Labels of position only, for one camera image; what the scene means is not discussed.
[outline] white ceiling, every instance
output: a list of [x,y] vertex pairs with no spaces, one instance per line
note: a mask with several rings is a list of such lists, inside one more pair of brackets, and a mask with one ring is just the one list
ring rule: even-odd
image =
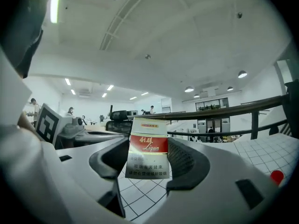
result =
[[[147,69],[162,75],[165,87],[170,84],[185,100],[194,93],[207,97],[208,87],[215,87],[216,95],[227,93],[228,86],[241,90],[275,62],[290,39],[267,0],[60,0],[58,20],[51,24],[47,14],[48,42],[142,62],[150,54]],[[241,70],[248,72],[244,79],[237,78]],[[128,79],[132,87],[134,78]],[[189,85],[195,91],[184,93]],[[159,91],[169,96],[163,85]]]
[[51,84],[58,92],[62,93],[66,97],[70,98],[85,98],[100,101],[118,101],[118,102],[135,102],[150,97],[152,94],[144,94],[145,91],[135,91],[131,89],[121,88],[114,86],[110,91],[107,91],[109,84],[99,84],[83,80],[69,79],[71,85],[69,86],[65,79],[57,77],[45,77],[49,84]]

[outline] person in background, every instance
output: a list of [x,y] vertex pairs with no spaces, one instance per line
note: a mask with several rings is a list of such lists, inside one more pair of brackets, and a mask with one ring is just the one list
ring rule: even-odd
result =
[[40,107],[36,99],[32,98],[30,102],[34,106],[34,112],[28,113],[27,116],[33,116],[33,127],[35,128]]
[[[210,127],[208,133],[214,133],[213,127]],[[214,137],[211,136],[211,137],[210,137],[210,143],[213,143],[213,142],[214,142]]]
[[[42,39],[47,4],[48,0],[21,0],[18,5],[20,13],[9,21],[10,26],[0,39],[4,53],[22,79],[28,76],[32,57]],[[24,113],[19,118],[18,126],[36,134]]]
[[73,115],[73,110],[74,110],[74,108],[73,108],[73,107],[70,107],[70,108],[69,108],[69,111],[68,111],[68,114]]
[[154,106],[152,105],[151,107],[150,107],[150,114],[155,114],[156,112],[154,112]]

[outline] linear ceiling light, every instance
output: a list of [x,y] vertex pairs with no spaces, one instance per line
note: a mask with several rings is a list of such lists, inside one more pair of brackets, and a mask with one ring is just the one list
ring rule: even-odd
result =
[[185,89],[185,92],[192,92],[194,89],[191,87],[191,86],[188,86],[186,89]]
[[52,23],[57,23],[58,20],[58,4],[59,0],[51,0],[50,4],[50,19]]
[[114,85],[111,84],[111,85],[108,87],[107,91],[110,91],[113,87],[114,87]]
[[243,77],[245,77],[245,76],[247,76],[247,72],[245,72],[245,71],[243,71],[243,70],[241,70],[241,71],[239,72],[239,74],[238,74],[238,78],[243,78]]
[[71,85],[70,80],[68,78],[65,78],[65,82],[67,83],[67,85]]

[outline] dark sleeve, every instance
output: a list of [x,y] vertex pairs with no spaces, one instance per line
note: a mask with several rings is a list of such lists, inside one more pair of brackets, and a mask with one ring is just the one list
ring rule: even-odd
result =
[[41,30],[38,40],[28,48],[28,50],[26,51],[26,53],[23,57],[23,60],[15,68],[15,70],[18,72],[18,74],[23,75],[23,78],[26,78],[28,76],[32,57],[35,54],[39,43],[41,42],[42,36],[43,36],[43,30]]

